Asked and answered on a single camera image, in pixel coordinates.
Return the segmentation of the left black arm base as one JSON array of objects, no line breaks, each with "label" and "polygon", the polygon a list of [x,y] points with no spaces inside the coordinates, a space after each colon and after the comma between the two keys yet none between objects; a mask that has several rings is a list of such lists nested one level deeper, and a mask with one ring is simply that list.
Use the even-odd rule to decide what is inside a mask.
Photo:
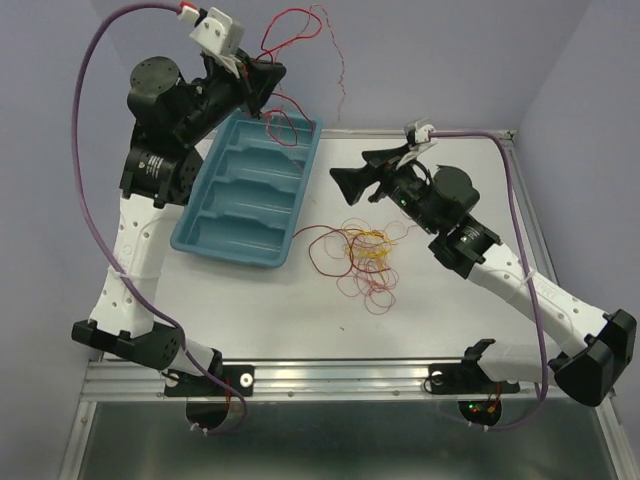
[{"label": "left black arm base", "polygon": [[[185,416],[193,431],[204,435],[230,432],[246,419],[247,408],[238,396],[203,376],[174,370],[161,373],[164,396],[185,399]],[[255,367],[250,364],[226,365],[221,381],[243,398],[253,395]]]}]

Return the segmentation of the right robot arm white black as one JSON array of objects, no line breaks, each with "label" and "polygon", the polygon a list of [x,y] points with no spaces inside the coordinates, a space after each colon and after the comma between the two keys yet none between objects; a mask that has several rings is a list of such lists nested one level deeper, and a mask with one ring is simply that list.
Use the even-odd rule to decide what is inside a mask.
[{"label": "right robot arm white black", "polygon": [[410,145],[365,151],[362,167],[333,168],[330,176],[350,205],[374,186],[369,202],[390,199],[433,235],[429,249],[444,268],[502,299],[558,348],[551,357],[545,343],[528,352],[481,340],[465,351],[453,380],[472,390],[508,380],[551,385],[582,405],[600,405],[632,360],[635,318],[591,306],[532,269],[472,216],[480,194],[470,177],[454,166],[430,172],[419,153]]}]

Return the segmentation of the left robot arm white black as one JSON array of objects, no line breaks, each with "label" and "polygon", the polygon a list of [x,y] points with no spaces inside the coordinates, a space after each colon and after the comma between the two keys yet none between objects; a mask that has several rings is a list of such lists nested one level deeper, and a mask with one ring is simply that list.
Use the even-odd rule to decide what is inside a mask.
[{"label": "left robot arm white black", "polygon": [[158,371],[188,374],[199,393],[222,382],[222,355],[187,339],[153,302],[183,207],[203,159],[197,144],[238,109],[259,116],[283,64],[238,53],[238,74],[204,56],[205,75],[191,82],[162,56],[138,63],[130,75],[127,106],[135,118],[120,179],[118,232],[109,268],[88,319],[75,323],[74,341]]}]

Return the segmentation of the teal plastic compartment tray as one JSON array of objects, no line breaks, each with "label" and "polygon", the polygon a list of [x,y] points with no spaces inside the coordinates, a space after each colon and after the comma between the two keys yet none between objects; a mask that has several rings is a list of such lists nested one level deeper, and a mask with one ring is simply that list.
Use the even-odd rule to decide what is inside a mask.
[{"label": "teal plastic compartment tray", "polygon": [[179,252],[261,268],[288,256],[323,122],[236,111],[217,129],[171,235]]}]

